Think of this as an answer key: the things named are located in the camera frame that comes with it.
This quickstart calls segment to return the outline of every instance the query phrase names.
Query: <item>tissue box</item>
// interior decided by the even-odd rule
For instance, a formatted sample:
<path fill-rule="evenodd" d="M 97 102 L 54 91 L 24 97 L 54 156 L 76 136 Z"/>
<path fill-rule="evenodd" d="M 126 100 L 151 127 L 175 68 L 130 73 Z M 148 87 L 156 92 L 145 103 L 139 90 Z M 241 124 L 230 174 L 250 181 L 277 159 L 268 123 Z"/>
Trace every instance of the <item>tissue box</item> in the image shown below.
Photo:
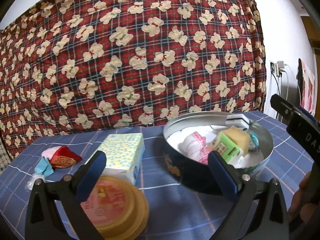
<path fill-rule="evenodd" d="M 144 149 L 142 133 L 108 135 L 97 148 L 97 151 L 102 151 L 107 156 L 106 167 L 101 176 L 117 177 L 134 185 Z"/>

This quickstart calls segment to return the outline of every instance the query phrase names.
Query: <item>yellow round container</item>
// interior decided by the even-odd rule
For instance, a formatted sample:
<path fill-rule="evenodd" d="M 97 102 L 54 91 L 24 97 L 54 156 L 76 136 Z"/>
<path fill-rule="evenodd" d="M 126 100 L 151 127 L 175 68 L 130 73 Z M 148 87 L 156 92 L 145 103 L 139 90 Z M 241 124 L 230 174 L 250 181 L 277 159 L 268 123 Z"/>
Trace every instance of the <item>yellow round container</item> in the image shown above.
<path fill-rule="evenodd" d="M 99 178 L 81 207 L 106 240 L 134 240 L 149 217 L 148 202 L 140 190 L 109 176 Z"/>

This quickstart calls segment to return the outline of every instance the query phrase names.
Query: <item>metal bolt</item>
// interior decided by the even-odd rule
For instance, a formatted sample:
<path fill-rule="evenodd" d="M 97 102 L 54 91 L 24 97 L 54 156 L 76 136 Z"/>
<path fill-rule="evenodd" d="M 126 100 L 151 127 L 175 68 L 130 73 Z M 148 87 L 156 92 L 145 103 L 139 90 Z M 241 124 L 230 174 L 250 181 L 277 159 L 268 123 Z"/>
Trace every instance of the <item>metal bolt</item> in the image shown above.
<path fill-rule="evenodd" d="M 35 184 L 36 184 L 36 185 L 40 185 L 42 182 L 43 182 L 42 179 L 36 179 Z"/>
<path fill-rule="evenodd" d="M 70 181 L 70 180 L 72 180 L 72 176 L 71 175 L 66 175 L 66 176 L 63 176 L 63 180 L 64 181 Z"/>
<path fill-rule="evenodd" d="M 251 178 L 250 178 L 250 176 L 249 176 L 248 174 L 243 174 L 243 175 L 242 175 L 242 179 L 243 179 L 244 181 L 249 181 Z"/>
<path fill-rule="evenodd" d="M 277 179 L 271 179 L 271 181 L 272 181 L 272 183 L 273 183 L 274 185 L 278 185 L 278 184 L 279 184 L 279 181 L 278 181 Z"/>

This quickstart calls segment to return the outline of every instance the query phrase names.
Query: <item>green package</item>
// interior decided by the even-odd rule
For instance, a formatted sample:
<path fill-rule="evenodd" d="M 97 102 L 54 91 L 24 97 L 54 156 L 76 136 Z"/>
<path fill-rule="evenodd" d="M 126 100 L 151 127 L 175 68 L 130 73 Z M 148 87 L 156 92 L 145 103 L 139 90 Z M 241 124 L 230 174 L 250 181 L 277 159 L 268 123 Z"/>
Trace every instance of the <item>green package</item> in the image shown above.
<path fill-rule="evenodd" d="M 217 151 L 226 163 L 240 153 L 240 147 L 231 141 L 223 132 L 219 132 L 213 140 L 212 150 Z"/>

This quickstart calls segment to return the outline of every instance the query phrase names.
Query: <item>table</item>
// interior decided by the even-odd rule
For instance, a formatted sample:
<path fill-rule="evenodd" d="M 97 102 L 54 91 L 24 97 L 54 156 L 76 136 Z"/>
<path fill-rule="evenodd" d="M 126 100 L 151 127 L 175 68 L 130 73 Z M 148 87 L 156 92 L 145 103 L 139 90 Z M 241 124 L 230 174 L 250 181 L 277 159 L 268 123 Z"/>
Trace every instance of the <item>table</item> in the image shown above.
<path fill-rule="evenodd" d="M 311 170 L 313 160 L 288 135 L 284 124 L 259 111 L 246 113 L 246 116 L 266 127 L 274 140 L 274 151 L 259 180 L 269 181 L 272 177 L 279 179 L 289 207 L 294 192 L 299 188 L 299 182 Z M 24 223 L 30 196 L 26 183 L 43 150 L 66 145 L 83 158 L 80 163 L 67 169 L 56 169 L 54 174 L 47 177 L 49 181 L 57 181 L 65 174 L 74 174 L 109 134 L 142 132 L 146 150 L 136 186 L 149 202 L 150 217 L 146 229 L 137 239 L 209 239 L 230 210 L 231 203 L 223 196 L 193 192 L 169 175 L 163 158 L 162 129 L 163 126 L 126 127 L 37 139 L 0 176 L 2 216 L 15 235 L 24 239 Z M 61 203 L 57 202 L 57 206 L 68 233 L 77 239 L 67 222 Z"/>

